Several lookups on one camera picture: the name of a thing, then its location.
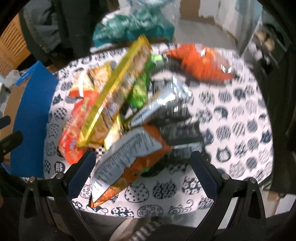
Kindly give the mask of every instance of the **teal plastic bag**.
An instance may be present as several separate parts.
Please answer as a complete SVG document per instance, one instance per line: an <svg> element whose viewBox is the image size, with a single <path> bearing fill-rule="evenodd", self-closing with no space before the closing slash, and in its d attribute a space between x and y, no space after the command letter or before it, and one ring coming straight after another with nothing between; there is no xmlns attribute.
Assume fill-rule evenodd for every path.
<svg viewBox="0 0 296 241"><path fill-rule="evenodd" d="M93 42L96 47L106 43L121 43L134 41L141 34L148 38L167 38L173 41L175 27L165 19L160 8L142 8L134 15L115 15L107 21L106 26L100 27L98 24L93 34Z"/></svg>

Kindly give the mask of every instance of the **tablecloth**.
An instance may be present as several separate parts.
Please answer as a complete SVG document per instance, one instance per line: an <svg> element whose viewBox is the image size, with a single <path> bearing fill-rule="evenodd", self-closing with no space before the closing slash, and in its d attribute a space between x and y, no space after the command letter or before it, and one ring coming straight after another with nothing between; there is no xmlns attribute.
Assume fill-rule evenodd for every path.
<svg viewBox="0 0 296 241"><path fill-rule="evenodd" d="M163 53L173 44L153 45L153 53ZM107 51L71 62L58 72L59 83L48 115L44 143L44 176L52 178L66 172L69 164L57 149L62 129L73 109L75 98L68 96L72 77L78 70L121 60L127 48ZM189 107L192 119L200 122L205 150L220 173L234 179L249 177L261 183L273 168L271 125L257 81L235 51L217 49L235 69L238 78L215 86L205 83L190 86L194 95ZM104 149L96 150L97 159ZM143 218L182 214L209 208L208 199L190 165L167 165L150 177L139 177L132 185L97 208L89 207L90 179L78 198L72 200L79 210L101 215Z"/></svg>

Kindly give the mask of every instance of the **clothing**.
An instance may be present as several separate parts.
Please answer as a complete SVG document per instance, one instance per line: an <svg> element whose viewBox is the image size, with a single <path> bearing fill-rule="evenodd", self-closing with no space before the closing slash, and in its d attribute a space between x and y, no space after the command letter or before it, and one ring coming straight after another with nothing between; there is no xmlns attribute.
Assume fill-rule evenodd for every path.
<svg viewBox="0 0 296 241"><path fill-rule="evenodd" d="M20 11L20 23L29 51L36 60L72 59L90 54L97 22L108 12L107 0L31 0Z"/></svg>

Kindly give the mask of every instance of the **food packaging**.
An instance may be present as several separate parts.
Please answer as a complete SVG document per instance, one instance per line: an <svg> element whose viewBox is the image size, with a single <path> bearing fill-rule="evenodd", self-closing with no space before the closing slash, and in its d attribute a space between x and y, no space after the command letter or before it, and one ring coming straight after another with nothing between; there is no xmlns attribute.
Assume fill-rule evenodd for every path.
<svg viewBox="0 0 296 241"><path fill-rule="evenodd" d="M188 87L181 83L175 76L172 81L161 91L157 92L138 112L132 115L124 122L127 129L148 123L157 116L161 116L172 106L176 106L179 102L189 102L192 93Z"/></svg>
<svg viewBox="0 0 296 241"><path fill-rule="evenodd" d="M150 71L156 67L151 60L145 65L144 71L135 81L132 92L128 98L128 102L135 108L141 108L147 102L147 88L150 85Z"/></svg>
<svg viewBox="0 0 296 241"><path fill-rule="evenodd" d="M190 124L184 122L171 123L159 127L158 130L168 145L171 146L202 142L204 139L200 132L199 122Z"/></svg>
<svg viewBox="0 0 296 241"><path fill-rule="evenodd" d="M77 163L87 148L78 148L79 134L99 93L92 91L83 100L75 103L59 141L59 151L70 164Z"/></svg>
<svg viewBox="0 0 296 241"><path fill-rule="evenodd" d="M138 127L126 133L91 173L92 205L97 207L114 197L170 149L154 126Z"/></svg>
<svg viewBox="0 0 296 241"><path fill-rule="evenodd" d="M111 63L107 62L103 66L90 69L88 75L94 83L95 91L101 93L111 76Z"/></svg>
<svg viewBox="0 0 296 241"><path fill-rule="evenodd" d="M152 39L166 38L172 42L174 29L174 25L161 14L160 9L139 6L133 12L124 8L106 15L102 22L96 25L92 39L97 48L104 48L112 43L134 41L141 34Z"/></svg>
<svg viewBox="0 0 296 241"><path fill-rule="evenodd" d="M113 125L104 140L105 150L108 150L114 142L118 141L123 136L123 134L124 129L121 122L120 114L117 114L115 121L113 122Z"/></svg>
<svg viewBox="0 0 296 241"><path fill-rule="evenodd" d="M150 124L160 127L170 123L178 123L190 120L192 116L189 113L188 105L189 103L186 101L179 101L177 105L167 108L164 113L156 116L150 121Z"/></svg>
<svg viewBox="0 0 296 241"><path fill-rule="evenodd" d="M152 82L152 94L155 95L158 91L162 90L165 88L165 86L170 83L172 80L156 80Z"/></svg>
<svg viewBox="0 0 296 241"><path fill-rule="evenodd" d="M194 44L185 44L167 51L166 54L170 58L181 60L181 66L200 81L221 82L235 76L228 61L209 47L196 49Z"/></svg>
<svg viewBox="0 0 296 241"><path fill-rule="evenodd" d="M94 83L87 74L88 70L78 71L73 79L73 86L70 89L69 97L87 97L95 90Z"/></svg>
<svg viewBox="0 0 296 241"><path fill-rule="evenodd" d="M111 64L78 71L73 79L73 86L70 89L69 97L84 98L92 91L101 93L111 74Z"/></svg>
<svg viewBox="0 0 296 241"><path fill-rule="evenodd" d="M150 57L150 49L144 35L131 45L90 111L80 132L78 147L85 147L89 143L103 144L116 115Z"/></svg>

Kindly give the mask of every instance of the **blue box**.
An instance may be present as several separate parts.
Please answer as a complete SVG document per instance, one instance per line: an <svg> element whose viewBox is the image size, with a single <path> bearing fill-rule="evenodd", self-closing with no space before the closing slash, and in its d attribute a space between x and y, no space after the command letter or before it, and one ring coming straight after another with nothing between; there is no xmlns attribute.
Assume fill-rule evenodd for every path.
<svg viewBox="0 0 296 241"><path fill-rule="evenodd" d="M13 87L4 112L4 116L10 115L11 124L1 130L1 139L13 131L21 131L24 140L9 158L5 156L2 165L9 174L44 177L46 124L57 84L57 78L38 61Z"/></svg>

